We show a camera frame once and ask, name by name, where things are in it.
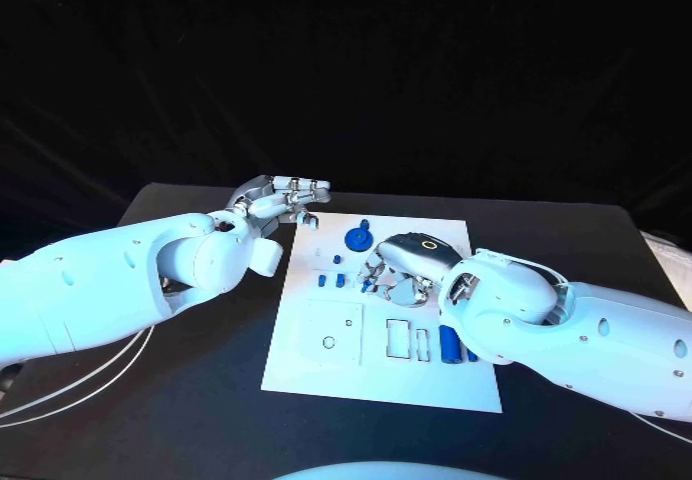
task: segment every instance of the black backdrop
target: black backdrop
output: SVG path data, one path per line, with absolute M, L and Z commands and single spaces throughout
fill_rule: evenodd
M 0 256 L 258 173 L 616 203 L 689 245 L 686 16 L 606 4 L 3 1 Z

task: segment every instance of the blue object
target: blue object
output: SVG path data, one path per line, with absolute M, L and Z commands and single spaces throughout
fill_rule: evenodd
M 440 325 L 440 353 L 443 363 L 462 363 L 462 341 L 454 329 L 446 325 Z
M 355 252 L 365 252 L 372 247 L 372 233 L 368 231 L 371 224 L 368 220 L 361 221 L 361 227 L 351 229 L 346 232 L 343 239 L 346 247 Z

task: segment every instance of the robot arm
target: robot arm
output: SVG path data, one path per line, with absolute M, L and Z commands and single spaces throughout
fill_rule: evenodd
M 397 237 L 408 237 L 407 248 Z M 437 250 L 450 260 L 456 255 L 457 262 L 438 262 Z M 376 285 L 389 265 L 404 279 L 401 287 Z M 630 412 L 692 421 L 686 310 L 568 282 L 547 267 L 487 250 L 462 259 L 424 234 L 397 235 L 378 245 L 359 280 L 400 305 L 421 304 L 436 292 L 441 323 L 486 361 L 525 364 L 562 388 Z
M 224 210 L 68 238 L 3 266 L 0 368 L 120 340 L 232 290 L 248 268 L 271 277 L 283 249 L 264 237 L 278 221 L 317 228 L 304 205 L 329 188 L 260 176 Z

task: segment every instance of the white paper sheet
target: white paper sheet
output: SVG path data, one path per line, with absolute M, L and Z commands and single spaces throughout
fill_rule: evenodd
M 466 222 L 336 213 L 319 217 L 316 232 L 296 231 L 263 390 L 502 413 L 493 365 L 469 363 L 466 352 L 460 364 L 440 360 L 437 297 L 421 308 L 404 308 L 361 293 L 355 279 L 371 251 L 355 253 L 343 243 L 366 218 L 374 247 L 398 233 L 423 232 L 469 256 Z M 343 288 L 336 287 L 339 273 Z M 319 275 L 326 275 L 325 287 Z M 392 282 L 384 276 L 379 283 Z M 410 322 L 410 360 L 387 355 L 388 319 Z M 428 333 L 430 362 L 418 360 L 417 330 Z M 405 342 L 401 330 L 397 335 Z

